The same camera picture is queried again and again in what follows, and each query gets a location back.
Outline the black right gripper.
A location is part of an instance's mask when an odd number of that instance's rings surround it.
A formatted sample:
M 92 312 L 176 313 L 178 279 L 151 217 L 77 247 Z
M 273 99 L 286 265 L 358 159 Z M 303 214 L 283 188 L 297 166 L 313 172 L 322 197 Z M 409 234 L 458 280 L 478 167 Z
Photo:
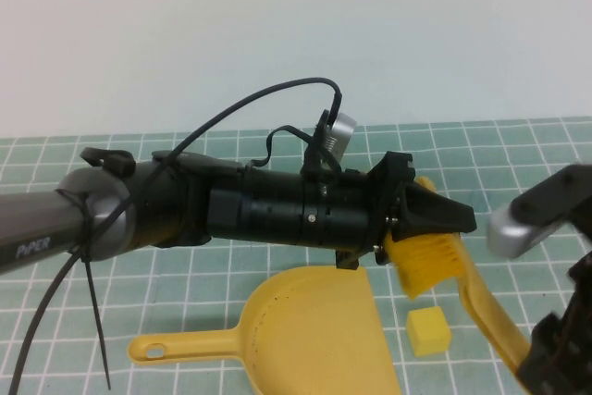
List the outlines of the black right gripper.
M 568 367 L 578 392 L 591 393 L 591 253 L 568 272 L 574 283 L 568 312 L 548 314 L 533 330 L 533 347 L 517 370 L 530 394 L 568 394 L 569 383 L 559 367 Z

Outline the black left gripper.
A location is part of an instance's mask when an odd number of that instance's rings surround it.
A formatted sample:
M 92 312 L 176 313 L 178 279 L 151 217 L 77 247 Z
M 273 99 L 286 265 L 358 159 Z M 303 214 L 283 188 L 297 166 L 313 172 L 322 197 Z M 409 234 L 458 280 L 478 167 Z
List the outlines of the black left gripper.
M 411 180 L 413 157 L 386 153 L 367 173 L 346 169 L 306 185 L 300 245 L 332 250 L 337 268 L 355 270 L 391 227 L 394 241 L 476 230 L 472 206 Z

